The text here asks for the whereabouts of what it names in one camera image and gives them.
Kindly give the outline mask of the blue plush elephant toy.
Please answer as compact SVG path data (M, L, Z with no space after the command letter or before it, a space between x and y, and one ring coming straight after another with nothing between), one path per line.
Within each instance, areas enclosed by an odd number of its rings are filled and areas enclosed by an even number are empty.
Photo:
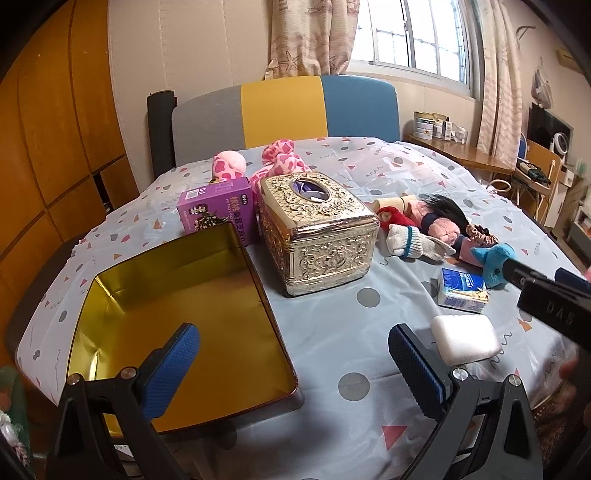
M480 247L464 237L460 245L459 259L482 269L482 276L488 289L501 288L507 284L503 275L503 265L508 259L516 259L515 250L506 243L492 247Z

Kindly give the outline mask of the white foam block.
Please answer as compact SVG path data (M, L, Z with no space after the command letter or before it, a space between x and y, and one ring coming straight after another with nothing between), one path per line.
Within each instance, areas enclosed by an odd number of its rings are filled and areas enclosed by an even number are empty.
M448 366L464 365L489 359L502 347L486 315L438 315L431 332L442 360Z

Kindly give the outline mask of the blue white tissue pack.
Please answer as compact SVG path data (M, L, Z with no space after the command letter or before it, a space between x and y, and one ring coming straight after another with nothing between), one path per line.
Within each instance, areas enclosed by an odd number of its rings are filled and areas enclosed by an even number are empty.
M480 275L442 268L438 285L437 303L441 307L480 314L489 303L489 293Z

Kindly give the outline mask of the pink towel blue band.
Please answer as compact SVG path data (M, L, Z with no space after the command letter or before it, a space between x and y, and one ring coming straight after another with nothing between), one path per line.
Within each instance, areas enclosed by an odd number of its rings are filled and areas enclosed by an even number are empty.
M419 230L452 246L461 235L459 226L444 214L423 200L412 200L409 204L409 218Z

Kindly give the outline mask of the black hair wig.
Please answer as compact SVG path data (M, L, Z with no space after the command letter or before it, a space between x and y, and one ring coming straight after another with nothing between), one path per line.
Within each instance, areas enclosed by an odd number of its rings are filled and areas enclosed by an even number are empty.
M469 221L454 200L439 194L421 195L420 199L430 207L432 213L448 218L459 227L462 235L467 235Z

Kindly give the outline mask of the white knitted glove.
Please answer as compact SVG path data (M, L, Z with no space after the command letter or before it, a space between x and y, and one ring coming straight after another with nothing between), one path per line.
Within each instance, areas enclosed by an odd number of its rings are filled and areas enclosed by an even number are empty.
M442 262L456 250L435 237L425 235L417 227L391 224L386 236L388 252L404 259L428 258Z

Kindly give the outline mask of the red christmas sock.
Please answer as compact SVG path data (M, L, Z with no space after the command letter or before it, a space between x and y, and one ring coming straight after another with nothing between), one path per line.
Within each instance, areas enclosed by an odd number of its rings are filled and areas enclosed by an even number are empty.
M391 225L416 227L416 223L396 207L385 206L378 211L377 216L385 232L389 231Z

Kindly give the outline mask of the brown satin scrunchie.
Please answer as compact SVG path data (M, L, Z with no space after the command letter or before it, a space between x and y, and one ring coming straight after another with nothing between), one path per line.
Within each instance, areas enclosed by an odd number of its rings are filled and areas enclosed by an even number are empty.
M477 247L491 248L499 243L498 238L481 225L469 224L466 227L466 234Z

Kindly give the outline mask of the beige cloth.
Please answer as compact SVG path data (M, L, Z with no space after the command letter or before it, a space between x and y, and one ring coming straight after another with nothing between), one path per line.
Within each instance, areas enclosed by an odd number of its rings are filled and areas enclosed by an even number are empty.
M401 213L409 215L411 212L410 204L416 201L417 197L414 195L407 195L402 197L388 197L379 198L370 204L370 209L375 213L385 207L394 207Z

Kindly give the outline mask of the gold metal tray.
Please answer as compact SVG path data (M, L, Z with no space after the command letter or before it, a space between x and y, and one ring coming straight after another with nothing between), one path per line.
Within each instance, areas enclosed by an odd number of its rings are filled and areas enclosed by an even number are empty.
M139 366L183 323L197 327L197 358L154 419L157 432L225 420L242 427L303 405L262 281L229 222L98 274L78 317L68 371L111 378Z

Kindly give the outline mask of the patterned white tablecloth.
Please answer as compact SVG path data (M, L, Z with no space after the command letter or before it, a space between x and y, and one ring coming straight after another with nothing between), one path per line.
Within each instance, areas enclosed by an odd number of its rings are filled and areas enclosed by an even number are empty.
M339 181L363 201L442 194L466 216L510 244L525 264L552 275L570 268L560 247L509 200L440 154L376 138L297 142L311 169ZM169 246L183 228L180 194L211 179L211 163L192 162L160 175L140 196L88 232L55 274L16 350L18 366L57 400L78 316L93 278L152 248ZM422 338L442 313L439 267L375 252L362 279L297 298L283 284L263 245L249 247L297 372L304 405L188 449L201 478L391 479L403 473L433 429L388 351L388 333L405 322Z

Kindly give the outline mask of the wooden side desk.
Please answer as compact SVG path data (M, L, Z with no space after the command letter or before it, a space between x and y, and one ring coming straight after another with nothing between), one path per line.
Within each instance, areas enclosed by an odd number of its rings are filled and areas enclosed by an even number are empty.
M511 176L514 167L503 164L494 156L481 152L477 148L457 142L441 139L424 140L412 134L406 134L405 140L429 148L469 169L482 170L495 174Z

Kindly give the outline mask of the black monitor screen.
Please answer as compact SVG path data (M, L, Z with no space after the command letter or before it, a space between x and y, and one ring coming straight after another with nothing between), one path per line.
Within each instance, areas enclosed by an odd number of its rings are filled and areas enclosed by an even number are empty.
M532 103L526 137L540 146L566 155L571 146L572 128L549 110Z

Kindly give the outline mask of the striped beige curtain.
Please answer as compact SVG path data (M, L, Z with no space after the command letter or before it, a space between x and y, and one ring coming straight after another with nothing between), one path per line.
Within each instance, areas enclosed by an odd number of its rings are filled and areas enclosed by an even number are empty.
M514 170L523 117L520 53L507 8L477 1L484 60L483 101L477 148Z

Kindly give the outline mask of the purple cardboard box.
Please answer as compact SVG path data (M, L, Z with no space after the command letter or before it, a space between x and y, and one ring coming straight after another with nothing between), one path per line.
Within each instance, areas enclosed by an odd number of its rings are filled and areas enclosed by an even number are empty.
M259 239L252 187L245 177L187 190L176 209L186 234L230 222L244 246Z

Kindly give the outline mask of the white green milk can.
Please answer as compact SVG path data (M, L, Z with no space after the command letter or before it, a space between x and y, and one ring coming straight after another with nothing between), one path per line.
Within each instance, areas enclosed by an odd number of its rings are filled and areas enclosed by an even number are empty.
M430 112L414 112L414 136L422 140L432 140L435 117Z

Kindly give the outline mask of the wooden wardrobe panels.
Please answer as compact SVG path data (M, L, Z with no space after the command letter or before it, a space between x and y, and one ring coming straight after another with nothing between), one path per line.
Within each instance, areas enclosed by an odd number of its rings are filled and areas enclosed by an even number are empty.
M108 4L67 1L1 81L1 362L42 271L138 193L116 117Z

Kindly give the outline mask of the pink spotted plush toy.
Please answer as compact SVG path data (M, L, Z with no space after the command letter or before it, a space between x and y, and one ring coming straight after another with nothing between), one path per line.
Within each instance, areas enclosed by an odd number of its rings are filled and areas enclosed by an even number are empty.
M249 177L252 192L259 194L260 181L263 178L304 173L311 170L294 151L294 141L290 139L276 140L263 149L263 167ZM211 183L225 182L246 177L245 156L238 151L226 150L213 157L211 165Z

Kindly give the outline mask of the grey yellow blue chair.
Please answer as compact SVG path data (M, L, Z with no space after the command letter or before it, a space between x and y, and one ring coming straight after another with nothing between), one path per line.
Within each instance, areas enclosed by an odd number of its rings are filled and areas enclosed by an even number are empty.
M171 113L174 163L278 139L401 139L394 85L363 76L301 76L245 83L194 97Z

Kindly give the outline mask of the black rolled mat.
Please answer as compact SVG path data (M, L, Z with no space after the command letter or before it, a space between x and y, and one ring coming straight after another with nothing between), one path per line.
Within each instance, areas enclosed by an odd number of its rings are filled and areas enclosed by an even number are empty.
M172 90L162 90L147 97L147 125L154 178L175 167L172 112L177 99Z

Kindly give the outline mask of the floral beige curtain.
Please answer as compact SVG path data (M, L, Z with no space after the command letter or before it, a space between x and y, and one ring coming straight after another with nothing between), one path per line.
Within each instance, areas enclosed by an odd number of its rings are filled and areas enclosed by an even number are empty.
M345 73L359 12L358 0L274 1L266 80Z

